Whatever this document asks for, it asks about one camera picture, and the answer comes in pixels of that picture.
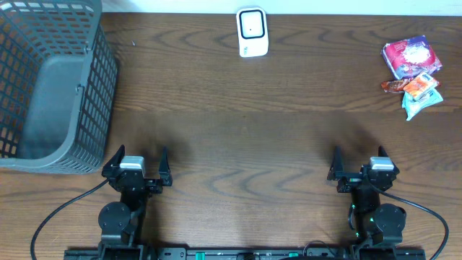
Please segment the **orange tissue pack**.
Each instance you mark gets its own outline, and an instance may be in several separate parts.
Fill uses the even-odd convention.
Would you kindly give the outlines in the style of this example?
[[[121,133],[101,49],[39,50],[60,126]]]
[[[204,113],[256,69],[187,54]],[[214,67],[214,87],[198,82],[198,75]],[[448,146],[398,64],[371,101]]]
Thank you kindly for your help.
[[[404,87],[404,92],[411,95],[413,100],[418,100],[439,85],[440,83],[434,77],[426,72],[422,72]]]

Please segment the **dark red snack packet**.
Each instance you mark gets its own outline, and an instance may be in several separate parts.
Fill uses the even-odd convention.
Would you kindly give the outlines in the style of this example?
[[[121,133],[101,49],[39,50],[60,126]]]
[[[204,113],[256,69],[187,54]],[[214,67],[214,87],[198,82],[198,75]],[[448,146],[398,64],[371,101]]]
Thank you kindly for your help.
[[[385,92],[388,93],[402,93],[404,92],[405,86],[412,81],[412,78],[408,79],[400,79],[400,80],[393,80],[382,82],[380,86]]]

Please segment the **red purple snack package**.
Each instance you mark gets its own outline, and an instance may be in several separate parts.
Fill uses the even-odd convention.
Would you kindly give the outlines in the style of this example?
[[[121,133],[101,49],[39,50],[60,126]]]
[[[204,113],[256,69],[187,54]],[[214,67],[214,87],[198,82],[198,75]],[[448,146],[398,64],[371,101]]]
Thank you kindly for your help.
[[[443,67],[425,35],[386,43],[381,55],[394,79],[408,79],[422,72],[434,74]]]

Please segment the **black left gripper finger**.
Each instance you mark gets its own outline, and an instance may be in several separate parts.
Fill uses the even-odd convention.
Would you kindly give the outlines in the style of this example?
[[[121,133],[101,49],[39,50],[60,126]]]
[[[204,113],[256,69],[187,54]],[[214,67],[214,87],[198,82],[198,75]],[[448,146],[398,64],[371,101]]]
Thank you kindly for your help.
[[[162,154],[160,158],[158,173],[160,175],[160,180],[162,181],[163,186],[172,186],[173,177],[171,175],[170,166],[168,163],[167,147],[162,148]]]
[[[122,159],[125,156],[125,146],[122,144],[117,152],[103,166],[102,175],[111,176],[117,169],[120,168]]]

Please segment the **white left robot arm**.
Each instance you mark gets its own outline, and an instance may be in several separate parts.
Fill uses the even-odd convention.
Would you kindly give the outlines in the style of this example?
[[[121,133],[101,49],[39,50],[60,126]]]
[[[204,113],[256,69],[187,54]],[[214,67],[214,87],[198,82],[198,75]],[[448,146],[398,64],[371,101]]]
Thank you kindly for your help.
[[[147,178],[144,158],[126,155],[124,146],[106,162],[102,177],[121,198],[105,205],[99,213],[103,244],[132,247],[139,239],[149,198],[173,184],[166,148],[162,149],[158,173],[159,178]]]

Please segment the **teal snack packet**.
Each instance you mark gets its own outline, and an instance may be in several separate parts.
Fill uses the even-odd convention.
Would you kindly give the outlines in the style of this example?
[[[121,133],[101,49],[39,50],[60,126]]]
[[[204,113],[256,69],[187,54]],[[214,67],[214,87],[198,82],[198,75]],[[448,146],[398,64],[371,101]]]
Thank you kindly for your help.
[[[418,100],[415,100],[409,93],[405,92],[401,107],[406,111],[406,120],[410,121],[424,108],[441,103],[442,101],[443,97],[436,89],[429,90]]]

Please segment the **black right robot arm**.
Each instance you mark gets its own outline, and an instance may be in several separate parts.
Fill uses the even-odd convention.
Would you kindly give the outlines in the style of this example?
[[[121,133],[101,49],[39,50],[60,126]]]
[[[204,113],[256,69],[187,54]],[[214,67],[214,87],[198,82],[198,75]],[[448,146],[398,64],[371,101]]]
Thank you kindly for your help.
[[[337,182],[339,193],[352,196],[349,225],[364,247],[394,246],[403,240],[406,211],[380,202],[380,195],[393,186],[399,173],[382,147],[378,148],[378,155],[371,157],[357,172],[346,171],[340,148],[334,150],[327,179]]]

